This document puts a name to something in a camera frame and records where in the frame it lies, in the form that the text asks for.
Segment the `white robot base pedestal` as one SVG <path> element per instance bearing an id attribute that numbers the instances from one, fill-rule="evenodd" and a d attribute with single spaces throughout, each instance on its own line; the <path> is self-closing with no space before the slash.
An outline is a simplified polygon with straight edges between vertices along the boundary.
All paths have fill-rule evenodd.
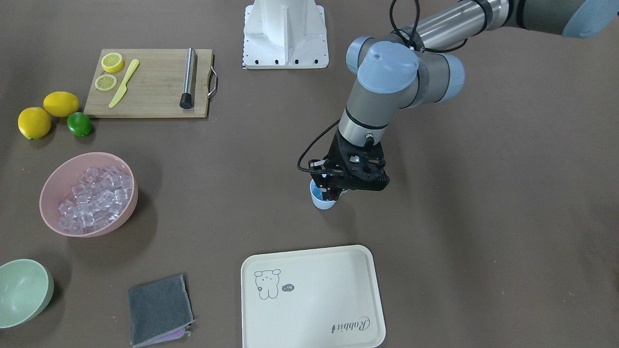
<path id="1" fill-rule="evenodd" d="M 245 69 L 321 69 L 329 65 L 325 11 L 313 0 L 255 0 L 245 7 Z"/>

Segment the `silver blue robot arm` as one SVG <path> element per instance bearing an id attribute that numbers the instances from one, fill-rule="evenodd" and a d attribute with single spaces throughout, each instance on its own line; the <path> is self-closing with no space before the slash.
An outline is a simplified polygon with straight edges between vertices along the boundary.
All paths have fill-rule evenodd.
<path id="1" fill-rule="evenodd" d="M 460 0 L 447 10 L 383 38 L 359 37 L 347 51 L 356 75 L 328 153 L 310 160 L 314 204 L 330 208 L 349 190 L 381 191 L 389 183 L 381 139 L 396 110 L 455 97 L 466 73 L 451 51 L 500 27 L 589 38 L 618 15 L 616 0 Z"/>

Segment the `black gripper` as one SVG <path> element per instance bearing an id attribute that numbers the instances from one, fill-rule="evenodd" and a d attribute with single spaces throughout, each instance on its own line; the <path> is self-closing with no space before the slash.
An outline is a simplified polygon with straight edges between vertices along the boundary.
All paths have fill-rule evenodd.
<path id="1" fill-rule="evenodd" d="M 384 169 L 383 149 L 371 133 L 363 137 L 358 147 L 336 132 L 324 165 L 327 201 L 337 201 L 345 189 L 382 191 L 390 182 Z"/>

